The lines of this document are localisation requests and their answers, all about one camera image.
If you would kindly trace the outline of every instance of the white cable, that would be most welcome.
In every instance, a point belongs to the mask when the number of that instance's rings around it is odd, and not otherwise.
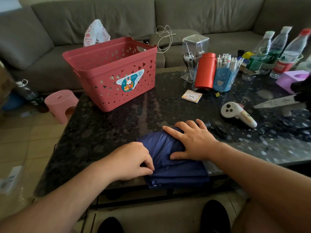
[[[162,28],[164,29],[162,33],[158,33],[158,27],[162,27]],[[173,43],[173,35],[176,35],[176,34],[175,34],[175,33],[172,34],[172,30],[171,30],[171,28],[170,28],[168,25],[166,25],[165,27],[159,25],[158,27],[157,27],[156,30],[155,30],[155,32],[156,32],[156,33],[159,35],[159,37],[161,38],[161,39],[159,40],[159,42],[158,42],[158,48],[159,48],[160,50],[163,51],[163,52],[158,52],[158,53],[165,53],[165,52],[167,52],[167,50],[170,48],[170,46],[171,46],[172,43]],[[161,48],[159,47],[159,44],[160,44],[160,41],[161,41],[162,39],[164,39],[164,38],[169,38],[169,46],[168,46],[167,48],[165,48],[165,49],[161,49]]]

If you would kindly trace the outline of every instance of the hand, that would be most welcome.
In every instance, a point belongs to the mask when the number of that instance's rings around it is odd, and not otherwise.
[[[105,168],[112,172],[112,181],[151,175],[155,169],[149,151],[141,142],[123,145],[99,162],[103,162]],[[143,162],[147,167],[140,167]]]
[[[172,137],[180,140],[186,151],[175,152],[171,154],[170,159],[193,159],[193,160],[208,160],[214,153],[213,151],[221,144],[215,137],[207,130],[204,122],[197,119],[194,121],[177,122],[175,127],[184,131],[184,134],[178,132],[170,127],[163,126],[163,130]]]

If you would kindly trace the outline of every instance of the red plastic basket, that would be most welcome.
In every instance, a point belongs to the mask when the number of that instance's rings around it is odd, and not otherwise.
[[[124,37],[70,50],[63,57],[92,101],[108,112],[154,88],[156,53],[156,45]]]

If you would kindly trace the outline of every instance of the gray sofa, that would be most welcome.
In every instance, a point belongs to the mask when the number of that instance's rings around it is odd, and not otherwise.
[[[210,38],[216,55],[252,50],[267,30],[293,26],[289,41],[311,27],[311,0],[68,0],[34,4],[0,14],[0,60],[16,80],[27,79],[41,93],[79,90],[62,53],[82,47],[88,26],[100,19],[111,39],[131,36],[158,44],[156,26],[178,35],[158,53],[156,67],[183,66],[183,37]],[[311,53],[309,45],[304,54]]]

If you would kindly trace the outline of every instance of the blue fabric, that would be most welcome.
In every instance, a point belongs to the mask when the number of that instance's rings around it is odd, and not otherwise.
[[[201,161],[169,159],[172,153],[185,151],[185,146],[165,131],[149,133],[136,140],[148,149],[155,167],[152,175],[145,176],[149,188],[200,187],[209,182]]]

